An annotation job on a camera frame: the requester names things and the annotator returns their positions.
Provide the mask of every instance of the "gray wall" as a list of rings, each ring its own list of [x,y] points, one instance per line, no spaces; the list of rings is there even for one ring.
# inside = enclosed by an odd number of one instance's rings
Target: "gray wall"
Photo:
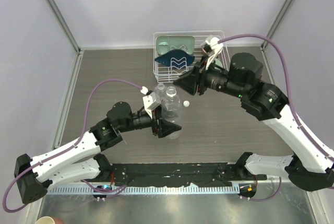
[[[334,148],[334,2],[295,0],[274,35],[287,59],[292,98],[304,122]],[[285,90],[280,60],[272,47],[269,62],[277,85]],[[332,218],[334,190],[322,190],[323,203]]]
[[[83,48],[153,45],[157,31],[266,33],[284,0],[55,0]],[[240,39],[236,43],[254,43]]]
[[[76,54],[45,0],[0,0],[0,11],[2,197],[17,156],[51,148]],[[22,204],[16,186],[8,204]],[[20,214],[1,208],[0,222],[17,223]]]

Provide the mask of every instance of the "wood grain surface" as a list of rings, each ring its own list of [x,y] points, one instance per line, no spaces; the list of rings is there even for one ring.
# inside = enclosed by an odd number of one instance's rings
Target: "wood grain surface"
[[[257,47],[229,48],[229,54],[249,52],[263,62]],[[62,144],[77,138],[82,129],[88,95],[100,81],[121,78],[153,89],[153,50],[85,51],[72,98]],[[263,80],[269,81],[267,70]],[[123,133],[123,142],[103,152],[113,162],[235,162],[245,151],[260,155],[283,156],[292,151],[269,127],[247,114],[237,98],[207,90],[191,96],[177,90],[190,106],[183,108],[179,139],[158,139],[150,129]],[[138,89],[113,82],[99,88],[90,104],[87,128],[105,118],[118,101],[128,102],[133,112],[142,107]]]

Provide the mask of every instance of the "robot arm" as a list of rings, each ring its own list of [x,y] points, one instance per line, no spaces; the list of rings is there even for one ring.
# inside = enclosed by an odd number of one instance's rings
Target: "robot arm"
[[[136,113],[132,113],[128,103],[116,103],[106,114],[106,118],[85,132],[77,144],[75,143],[78,139],[46,154],[32,158],[27,154],[18,157],[15,177],[25,169],[40,163],[17,181],[22,202],[28,204],[37,201],[48,190],[62,184],[83,179],[106,179],[112,172],[112,166],[100,152],[121,142],[123,139],[120,133],[150,127],[153,135],[162,138],[181,130],[180,126],[162,118],[160,98],[155,93],[145,96],[143,101],[144,107]],[[74,148],[63,153],[71,146]],[[41,162],[47,157],[60,153],[62,155],[44,163]],[[81,163],[73,164],[91,155],[95,156]]]
[[[205,53],[210,44],[205,42]],[[247,113],[272,128],[294,151],[285,157],[267,157],[244,153],[237,164],[239,174],[266,174],[289,178],[298,187],[315,191],[334,183],[333,161],[318,150],[297,125],[288,98],[275,85],[261,81],[263,64],[248,53],[235,54],[229,71],[214,64],[207,68],[210,54],[204,55],[194,68],[174,81],[191,95],[203,95],[207,88],[240,98]],[[302,122],[304,128],[330,156],[334,151],[323,144]]]

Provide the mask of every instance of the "dish rack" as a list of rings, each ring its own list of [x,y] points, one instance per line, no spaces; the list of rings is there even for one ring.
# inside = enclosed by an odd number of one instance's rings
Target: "dish rack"
[[[223,31],[183,31],[183,32],[156,32],[153,35],[154,40],[154,54],[153,54],[153,73],[157,79],[157,82],[162,83],[168,83],[173,82],[176,80],[181,74],[191,70],[194,67],[194,64],[197,61],[200,61],[204,52],[200,48],[200,45],[205,41],[205,39],[213,35],[219,39],[224,39],[224,32]],[[194,62],[187,66],[186,58],[184,58],[184,61],[181,59],[181,61],[175,62],[173,58],[171,59],[171,66],[165,66],[162,64],[159,64],[158,62],[154,61],[159,55],[157,53],[157,46],[156,41],[157,37],[159,36],[193,36],[195,38],[195,49],[193,52],[193,56],[195,57]],[[230,67],[230,56],[228,52],[227,45],[224,43],[223,50],[221,54],[219,54],[218,59],[221,61],[223,67],[228,70]],[[176,68],[173,66],[173,63],[181,64],[181,68]]]

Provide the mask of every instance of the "clear plastic bottle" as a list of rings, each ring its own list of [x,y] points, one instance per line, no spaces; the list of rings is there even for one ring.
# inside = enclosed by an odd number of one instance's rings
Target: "clear plastic bottle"
[[[174,86],[167,87],[166,98],[162,102],[162,117],[172,123],[181,125],[182,105],[180,97],[176,94]],[[181,131],[174,132],[168,135],[168,139],[176,139],[180,136]]]
[[[163,102],[167,96],[166,91],[167,87],[163,83],[158,83],[158,85],[153,89],[153,92],[159,95],[161,102]]]

